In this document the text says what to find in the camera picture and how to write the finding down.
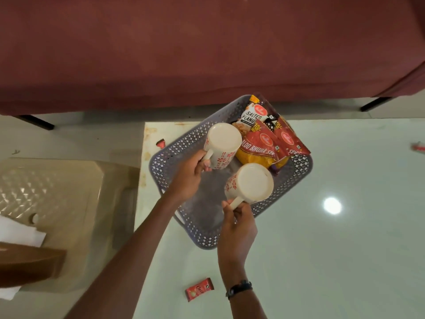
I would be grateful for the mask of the white peanut snack packet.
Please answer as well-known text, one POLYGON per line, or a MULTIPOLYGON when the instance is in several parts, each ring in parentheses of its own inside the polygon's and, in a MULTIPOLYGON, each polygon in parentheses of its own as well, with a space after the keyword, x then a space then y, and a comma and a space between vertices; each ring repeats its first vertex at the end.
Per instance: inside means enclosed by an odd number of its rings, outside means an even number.
POLYGON ((240 117, 238 117, 236 121, 231 122, 231 125, 237 128, 242 137, 245 137, 251 131, 251 128, 257 120, 260 120, 273 131, 279 116, 279 113, 262 94, 255 93, 251 95, 248 105, 245 107, 240 117))

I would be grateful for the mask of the red and yellow snack packet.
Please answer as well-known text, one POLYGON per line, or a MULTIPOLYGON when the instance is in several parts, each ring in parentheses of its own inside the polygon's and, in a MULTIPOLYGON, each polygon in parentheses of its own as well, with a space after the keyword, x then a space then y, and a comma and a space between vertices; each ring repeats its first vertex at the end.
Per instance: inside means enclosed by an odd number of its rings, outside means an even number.
POLYGON ((243 133, 236 158, 242 165, 255 163, 270 171, 273 169, 274 173, 290 160, 288 153, 279 145, 276 135, 259 119, 243 133))

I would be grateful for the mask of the grey perforated plastic basket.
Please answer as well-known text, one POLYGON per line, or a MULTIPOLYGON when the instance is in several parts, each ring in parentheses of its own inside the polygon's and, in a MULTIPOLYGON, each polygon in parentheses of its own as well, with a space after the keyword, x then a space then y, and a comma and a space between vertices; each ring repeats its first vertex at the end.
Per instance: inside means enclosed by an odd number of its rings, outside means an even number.
MULTIPOLYGON (((243 105, 248 102, 249 95, 233 100, 173 141, 167 141, 165 148, 152 156, 149 169, 161 195, 169 187, 179 164, 203 147, 208 130, 216 123, 235 121, 242 114, 243 105)), ((178 208, 175 219, 198 247, 205 250, 216 247, 223 221, 221 201, 225 199, 225 181, 241 166, 240 162, 232 161, 224 170, 208 173, 194 197, 178 208)), ((273 175, 274 190, 269 198, 252 205, 254 217, 263 214, 288 193, 310 174, 312 168, 310 154, 296 153, 291 156, 273 175)))

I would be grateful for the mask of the small red sachet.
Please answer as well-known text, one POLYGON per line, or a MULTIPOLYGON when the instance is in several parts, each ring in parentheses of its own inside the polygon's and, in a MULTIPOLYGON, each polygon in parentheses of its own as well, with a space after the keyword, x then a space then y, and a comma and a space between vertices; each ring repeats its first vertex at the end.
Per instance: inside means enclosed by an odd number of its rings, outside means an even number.
POLYGON ((214 285, 212 283, 211 278, 206 278, 189 288, 185 289, 185 296, 188 302, 191 302, 192 300, 196 299, 200 295, 215 290, 214 285))

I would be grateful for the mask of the white paper sheet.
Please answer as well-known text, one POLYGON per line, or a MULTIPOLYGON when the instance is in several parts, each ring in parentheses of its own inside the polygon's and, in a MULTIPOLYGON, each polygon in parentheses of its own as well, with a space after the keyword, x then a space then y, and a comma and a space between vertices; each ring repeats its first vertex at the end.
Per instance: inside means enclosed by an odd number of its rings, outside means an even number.
POLYGON ((0 242, 41 247, 46 233, 0 215, 0 242))

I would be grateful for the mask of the maroon cloth covered bed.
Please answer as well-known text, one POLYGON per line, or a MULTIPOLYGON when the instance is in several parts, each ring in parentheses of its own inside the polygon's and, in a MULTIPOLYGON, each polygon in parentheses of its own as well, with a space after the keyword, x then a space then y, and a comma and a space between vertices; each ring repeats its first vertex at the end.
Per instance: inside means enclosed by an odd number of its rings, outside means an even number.
POLYGON ((0 114, 413 95, 425 0, 0 0, 0 114))

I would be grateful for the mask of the black wristband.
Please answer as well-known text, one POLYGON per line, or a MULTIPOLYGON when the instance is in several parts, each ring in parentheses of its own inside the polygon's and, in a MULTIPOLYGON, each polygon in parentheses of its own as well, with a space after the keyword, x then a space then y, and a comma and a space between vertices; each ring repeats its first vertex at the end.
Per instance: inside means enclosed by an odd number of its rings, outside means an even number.
POLYGON ((226 291, 226 298, 230 300, 235 295, 244 291, 252 290, 252 283, 248 280, 241 280, 238 284, 233 285, 226 291))

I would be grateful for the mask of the white mug with red print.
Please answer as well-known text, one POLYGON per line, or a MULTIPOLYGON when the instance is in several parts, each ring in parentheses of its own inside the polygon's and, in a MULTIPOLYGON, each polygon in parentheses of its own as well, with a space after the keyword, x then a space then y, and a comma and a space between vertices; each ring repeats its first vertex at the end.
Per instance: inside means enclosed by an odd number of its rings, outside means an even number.
POLYGON ((208 131, 204 144, 206 154, 202 160, 210 161, 210 168, 225 169, 242 144, 242 135, 228 123, 216 123, 208 131))
POLYGON ((264 166, 248 163, 226 181, 224 192, 235 210, 242 202, 254 204, 267 199, 274 190, 272 174, 264 166))

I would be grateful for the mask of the black metal bed leg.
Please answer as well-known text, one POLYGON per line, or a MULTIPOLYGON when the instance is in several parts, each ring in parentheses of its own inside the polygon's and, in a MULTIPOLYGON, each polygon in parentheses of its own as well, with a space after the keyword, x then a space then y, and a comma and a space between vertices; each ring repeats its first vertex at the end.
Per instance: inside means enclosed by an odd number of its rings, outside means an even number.
POLYGON ((360 112, 369 112, 371 110, 374 110, 377 107, 380 107, 384 105, 385 103, 394 100, 396 97, 378 97, 374 99, 373 101, 361 106, 359 108, 360 112))
POLYGON ((44 129, 44 130, 54 130, 55 129, 55 125, 48 123, 40 118, 37 118, 33 115, 18 115, 18 116, 13 116, 14 118, 23 121, 25 123, 29 123, 31 125, 34 125, 38 128, 44 129))

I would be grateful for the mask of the person's left hand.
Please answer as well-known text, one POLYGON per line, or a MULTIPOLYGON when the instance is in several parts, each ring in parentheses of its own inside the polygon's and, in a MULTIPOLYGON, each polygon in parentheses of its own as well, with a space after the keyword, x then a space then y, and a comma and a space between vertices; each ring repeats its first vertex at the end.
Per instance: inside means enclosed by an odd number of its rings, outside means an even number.
POLYGON ((202 173, 194 173, 193 156, 181 163, 165 195, 182 204, 198 191, 202 173))

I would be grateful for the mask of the beige plastic chair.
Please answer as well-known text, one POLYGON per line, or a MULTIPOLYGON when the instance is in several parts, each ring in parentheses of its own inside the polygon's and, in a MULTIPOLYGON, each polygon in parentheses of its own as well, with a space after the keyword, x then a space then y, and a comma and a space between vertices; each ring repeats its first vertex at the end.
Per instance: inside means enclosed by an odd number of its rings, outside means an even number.
POLYGON ((0 161, 0 215, 46 233, 41 247, 65 250, 57 278, 24 291, 84 288, 133 233, 140 168, 104 161, 0 161))

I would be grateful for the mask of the person's right forearm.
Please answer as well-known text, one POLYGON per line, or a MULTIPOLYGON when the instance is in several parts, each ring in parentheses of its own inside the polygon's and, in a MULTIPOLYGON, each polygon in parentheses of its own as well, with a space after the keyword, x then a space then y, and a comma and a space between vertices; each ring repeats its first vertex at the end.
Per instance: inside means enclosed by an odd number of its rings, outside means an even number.
MULTIPOLYGON (((241 264, 219 263, 219 269, 226 291, 241 280, 248 280, 246 271, 241 264)), ((239 293, 229 302, 233 319, 268 319, 253 290, 239 293)))

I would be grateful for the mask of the brown cardboard piece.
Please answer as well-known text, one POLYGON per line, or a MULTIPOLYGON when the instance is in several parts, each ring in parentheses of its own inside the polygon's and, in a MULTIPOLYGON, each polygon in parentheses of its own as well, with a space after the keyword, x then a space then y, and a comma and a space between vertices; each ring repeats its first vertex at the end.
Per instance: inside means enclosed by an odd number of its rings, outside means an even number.
POLYGON ((0 242, 0 288, 59 277, 66 250, 0 242))

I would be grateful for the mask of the person's left forearm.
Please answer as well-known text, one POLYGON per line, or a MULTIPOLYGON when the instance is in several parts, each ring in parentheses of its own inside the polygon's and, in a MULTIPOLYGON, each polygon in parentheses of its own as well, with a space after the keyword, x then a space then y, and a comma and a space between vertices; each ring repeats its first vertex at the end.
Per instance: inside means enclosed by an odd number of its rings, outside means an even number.
POLYGON ((168 190, 64 319, 132 319, 158 244, 184 201, 168 190))

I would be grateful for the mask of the person's right hand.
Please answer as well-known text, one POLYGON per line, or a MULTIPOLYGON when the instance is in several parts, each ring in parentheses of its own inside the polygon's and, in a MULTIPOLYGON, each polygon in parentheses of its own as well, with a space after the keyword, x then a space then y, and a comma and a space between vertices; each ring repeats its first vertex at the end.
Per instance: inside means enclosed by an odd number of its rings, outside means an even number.
POLYGON ((242 202, 234 211, 234 219, 224 219, 218 240, 218 263, 244 265, 258 229, 251 206, 242 202))

